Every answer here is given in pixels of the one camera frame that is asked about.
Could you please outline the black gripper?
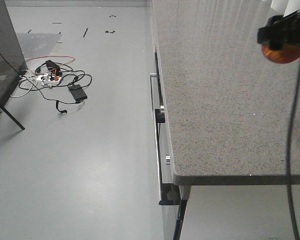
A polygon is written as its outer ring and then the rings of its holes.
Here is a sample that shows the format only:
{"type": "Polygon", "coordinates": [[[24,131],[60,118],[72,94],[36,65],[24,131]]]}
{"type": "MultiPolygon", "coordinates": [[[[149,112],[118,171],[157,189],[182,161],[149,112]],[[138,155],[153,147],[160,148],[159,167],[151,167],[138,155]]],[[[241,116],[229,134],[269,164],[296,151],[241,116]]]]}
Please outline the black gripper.
{"type": "Polygon", "coordinates": [[[271,50],[282,50],[284,44],[300,47],[300,9],[283,16],[274,15],[258,29],[257,43],[271,50]]]}

